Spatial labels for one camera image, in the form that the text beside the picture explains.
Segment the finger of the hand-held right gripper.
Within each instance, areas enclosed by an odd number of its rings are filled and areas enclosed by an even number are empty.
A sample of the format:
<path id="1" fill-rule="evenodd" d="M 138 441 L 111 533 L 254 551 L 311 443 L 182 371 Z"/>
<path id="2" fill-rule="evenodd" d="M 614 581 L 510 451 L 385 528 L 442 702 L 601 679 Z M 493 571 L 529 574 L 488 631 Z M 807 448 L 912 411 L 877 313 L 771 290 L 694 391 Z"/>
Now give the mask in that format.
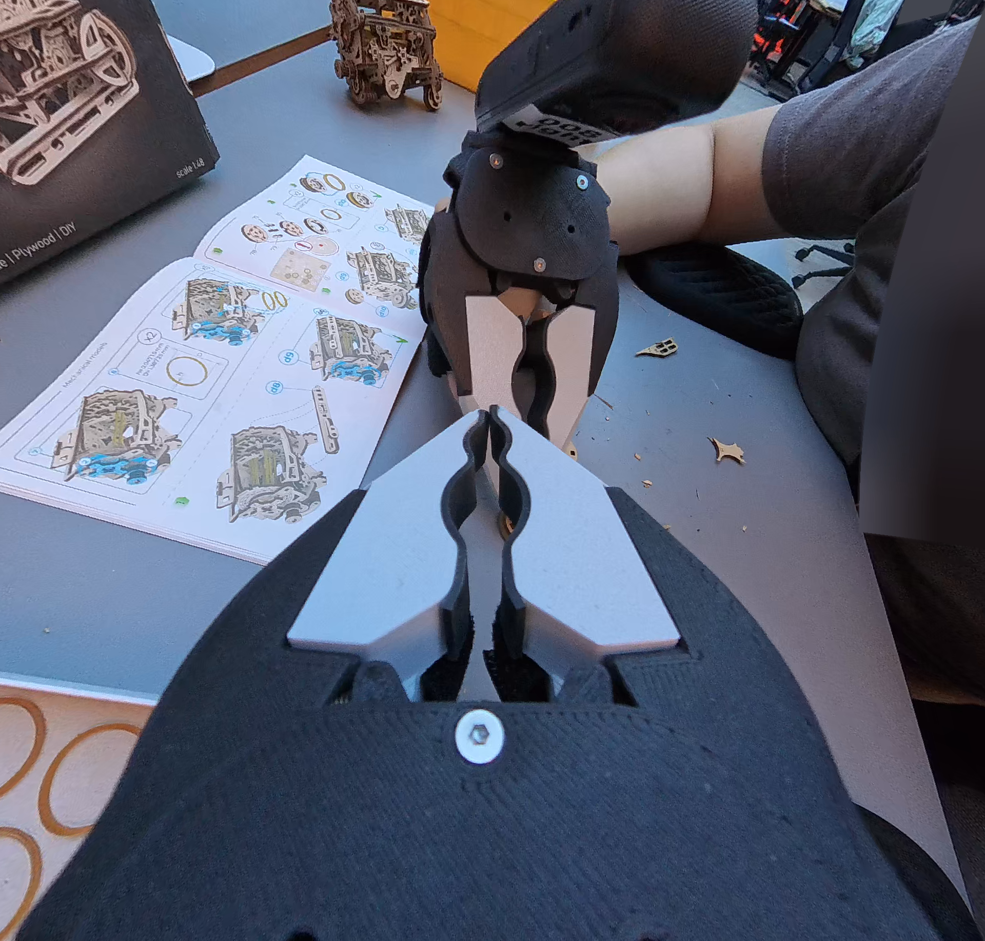
<path id="1" fill-rule="evenodd" d="M 521 418 L 512 381 L 525 351 L 524 322 L 499 297 L 469 296 L 465 305 L 471 390 L 464 394 L 464 412 L 498 405 Z"/>
<path id="2" fill-rule="evenodd" d="M 594 310 L 570 306 L 521 319 L 524 351 L 517 364 L 520 415 L 560 449 L 567 449 L 589 397 Z"/>

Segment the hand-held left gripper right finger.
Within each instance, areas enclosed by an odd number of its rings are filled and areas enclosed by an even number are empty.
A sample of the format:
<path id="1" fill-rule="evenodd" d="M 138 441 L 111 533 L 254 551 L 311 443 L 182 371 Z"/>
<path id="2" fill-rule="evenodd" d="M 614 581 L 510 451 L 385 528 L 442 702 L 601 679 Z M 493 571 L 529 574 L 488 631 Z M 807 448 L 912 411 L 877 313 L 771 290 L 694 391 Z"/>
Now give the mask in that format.
<path id="1" fill-rule="evenodd" d="M 490 410 L 511 532 L 489 652 L 501 701 L 548 701 L 573 670 L 680 640 L 606 486 L 509 411 Z"/>

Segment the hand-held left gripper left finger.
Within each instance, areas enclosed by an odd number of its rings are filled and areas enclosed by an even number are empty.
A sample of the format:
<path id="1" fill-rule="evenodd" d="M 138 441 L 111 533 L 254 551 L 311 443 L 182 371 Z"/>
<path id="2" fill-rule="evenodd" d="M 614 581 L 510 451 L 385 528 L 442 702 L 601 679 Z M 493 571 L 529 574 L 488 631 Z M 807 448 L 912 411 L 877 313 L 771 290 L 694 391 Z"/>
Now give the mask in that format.
<path id="1" fill-rule="evenodd" d="M 463 522 L 488 414 L 466 415 L 372 482 L 287 634 L 388 662 L 413 701 L 453 700 L 474 639 Z"/>

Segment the grey desk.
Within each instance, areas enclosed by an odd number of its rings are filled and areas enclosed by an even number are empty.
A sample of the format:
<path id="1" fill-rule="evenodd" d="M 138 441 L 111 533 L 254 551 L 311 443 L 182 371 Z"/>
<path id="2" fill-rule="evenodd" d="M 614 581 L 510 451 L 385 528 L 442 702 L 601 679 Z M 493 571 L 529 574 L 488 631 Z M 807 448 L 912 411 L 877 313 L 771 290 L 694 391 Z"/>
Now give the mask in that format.
<path id="1" fill-rule="evenodd" d="M 424 201 L 473 122 L 443 109 L 363 113 L 329 76 L 326 46 L 205 95 L 221 160 L 191 188 L 2 290 L 2 424 L 44 391 L 157 270 L 308 154 Z M 785 657 L 853 798 L 901 828 L 963 886 L 840 462 L 789 364 L 650 301 L 620 277 L 598 395 L 639 397 L 708 423 L 752 467 L 732 498 L 742 527 L 691 547 Z M 634 357 L 674 337 L 667 358 Z M 153 701 L 204 628 L 256 572 L 234 558 L 2 496 L 2 674 L 22 684 Z"/>

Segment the person's right hand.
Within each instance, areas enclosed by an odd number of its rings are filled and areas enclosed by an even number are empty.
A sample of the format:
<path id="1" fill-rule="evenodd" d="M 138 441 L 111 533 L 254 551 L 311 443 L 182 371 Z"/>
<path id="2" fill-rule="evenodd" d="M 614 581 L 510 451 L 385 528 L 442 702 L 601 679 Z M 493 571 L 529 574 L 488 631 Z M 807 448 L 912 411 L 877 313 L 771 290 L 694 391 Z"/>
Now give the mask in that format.
<path id="1" fill-rule="evenodd" d="M 499 301 L 522 321 L 524 327 L 547 319 L 557 311 L 557 306 L 541 292 L 525 287 L 511 286 L 499 295 Z"/>

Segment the scattered wood splinters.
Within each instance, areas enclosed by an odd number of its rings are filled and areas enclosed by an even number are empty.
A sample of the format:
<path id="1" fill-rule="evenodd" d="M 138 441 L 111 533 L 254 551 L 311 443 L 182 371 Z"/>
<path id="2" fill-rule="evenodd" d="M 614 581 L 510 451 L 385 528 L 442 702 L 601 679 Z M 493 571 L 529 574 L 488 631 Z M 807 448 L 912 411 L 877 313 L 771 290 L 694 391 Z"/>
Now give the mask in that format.
<path id="1" fill-rule="evenodd" d="M 706 421 L 639 397 L 594 395 L 574 442 L 580 462 L 636 503 L 681 541 L 696 548 L 723 528 L 742 527 L 732 498 L 752 473 L 747 460 L 718 460 Z"/>

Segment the black quilted wrist rest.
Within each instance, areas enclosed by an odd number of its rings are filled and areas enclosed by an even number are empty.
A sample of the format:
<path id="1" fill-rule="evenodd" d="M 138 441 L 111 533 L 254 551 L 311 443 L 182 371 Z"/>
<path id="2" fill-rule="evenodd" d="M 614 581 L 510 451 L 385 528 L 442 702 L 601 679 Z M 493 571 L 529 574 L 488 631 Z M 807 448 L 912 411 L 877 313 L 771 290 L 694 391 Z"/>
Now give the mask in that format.
<path id="1" fill-rule="evenodd" d="M 723 245 L 687 243 L 623 258 L 648 296 L 687 319 L 761 353 L 793 360 L 803 310 L 791 286 Z"/>

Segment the white instruction booklet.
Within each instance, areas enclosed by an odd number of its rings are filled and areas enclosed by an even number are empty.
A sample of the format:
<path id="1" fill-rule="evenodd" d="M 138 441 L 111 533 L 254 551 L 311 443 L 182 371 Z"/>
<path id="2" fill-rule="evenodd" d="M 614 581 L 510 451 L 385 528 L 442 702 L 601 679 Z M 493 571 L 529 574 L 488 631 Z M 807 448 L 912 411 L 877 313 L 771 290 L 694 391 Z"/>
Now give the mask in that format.
<path id="1" fill-rule="evenodd" d="M 2 491 L 266 563 L 363 479 L 431 206 L 305 156 L 2 430 Z"/>

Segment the wooden model engine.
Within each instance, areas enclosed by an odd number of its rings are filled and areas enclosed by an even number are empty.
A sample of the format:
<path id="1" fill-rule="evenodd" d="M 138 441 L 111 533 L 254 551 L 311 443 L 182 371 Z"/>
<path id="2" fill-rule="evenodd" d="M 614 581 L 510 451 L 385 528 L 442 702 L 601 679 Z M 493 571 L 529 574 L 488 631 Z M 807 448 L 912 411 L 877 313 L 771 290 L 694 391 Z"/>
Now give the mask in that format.
<path id="1" fill-rule="evenodd" d="M 427 0 L 331 0 L 329 37 L 338 46 L 335 72 L 359 106 L 383 96 L 399 100 L 422 88 L 425 108 L 441 106 L 436 29 Z"/>

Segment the black chair base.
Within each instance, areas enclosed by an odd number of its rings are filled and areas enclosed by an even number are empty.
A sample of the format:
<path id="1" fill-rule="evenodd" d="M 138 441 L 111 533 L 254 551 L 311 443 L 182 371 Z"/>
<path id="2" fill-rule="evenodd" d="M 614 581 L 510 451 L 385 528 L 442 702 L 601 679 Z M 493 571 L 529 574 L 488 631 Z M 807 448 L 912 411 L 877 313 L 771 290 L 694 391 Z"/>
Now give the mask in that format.
<path id="1" fill-rule="evenodd" d="M 808 280 L 814 278 L 833 277 L 840 280 L 854 265 L 855 246 L 853 243 L 845 243 L 842 247 L 834 248 L 819 244 L 808 245 L 798 249 L 794 254 L 794 258 L 803 263 L 814 252 L 821 253 L 828 258 L 834 259 L 838 262 L 838 265 L 823 269 L 809 270 L 805 273 L 794 275 L 791 282 L 794 290 L 801 288 Z"/>

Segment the person's dark trousers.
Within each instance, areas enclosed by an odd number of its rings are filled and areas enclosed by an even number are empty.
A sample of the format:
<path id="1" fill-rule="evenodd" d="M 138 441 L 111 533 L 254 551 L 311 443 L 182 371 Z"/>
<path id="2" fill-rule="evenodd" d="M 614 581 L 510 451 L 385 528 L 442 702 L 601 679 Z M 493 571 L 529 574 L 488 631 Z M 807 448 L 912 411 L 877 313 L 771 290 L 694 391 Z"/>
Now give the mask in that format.
<path id="1" fill-rule="evenodd" d="M 984 552 L 866 540 L 967 891 L 982 893 Z"/>

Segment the black puzzle box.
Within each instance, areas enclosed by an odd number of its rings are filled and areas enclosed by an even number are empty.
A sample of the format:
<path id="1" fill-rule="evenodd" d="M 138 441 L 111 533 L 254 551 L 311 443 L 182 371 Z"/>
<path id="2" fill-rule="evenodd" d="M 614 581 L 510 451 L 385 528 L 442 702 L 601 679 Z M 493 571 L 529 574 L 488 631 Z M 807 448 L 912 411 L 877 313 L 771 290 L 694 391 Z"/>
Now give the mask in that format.
<path id="1" fill-rule="evenodd" d="M 151 0 L 1 0 L 2 284 L 218 159 Z"/>

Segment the white plastic part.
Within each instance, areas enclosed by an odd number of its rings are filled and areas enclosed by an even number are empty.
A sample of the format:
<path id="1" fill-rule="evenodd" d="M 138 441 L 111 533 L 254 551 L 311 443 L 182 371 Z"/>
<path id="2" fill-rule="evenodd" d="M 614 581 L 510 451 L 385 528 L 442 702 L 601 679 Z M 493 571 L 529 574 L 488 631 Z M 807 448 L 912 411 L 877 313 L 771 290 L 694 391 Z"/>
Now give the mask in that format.
<path id="1" fill-rule="evenodd" d="M 215 73 L 215 61 L 200 48 L 166 34 L 167 42 L 189 85 Z"/>

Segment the pale green jacket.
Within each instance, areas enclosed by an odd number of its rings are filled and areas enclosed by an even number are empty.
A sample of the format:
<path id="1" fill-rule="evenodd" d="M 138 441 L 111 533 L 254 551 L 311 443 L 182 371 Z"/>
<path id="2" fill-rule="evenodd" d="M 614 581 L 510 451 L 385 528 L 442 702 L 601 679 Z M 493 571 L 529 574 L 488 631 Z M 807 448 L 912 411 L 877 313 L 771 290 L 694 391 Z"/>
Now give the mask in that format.
<path id="1" fill-rule="evenodd" d="M 866 0 L 845 48 L 844 60 L 860 63 L 875 56 L 893 26 L 904 0 Z"/>

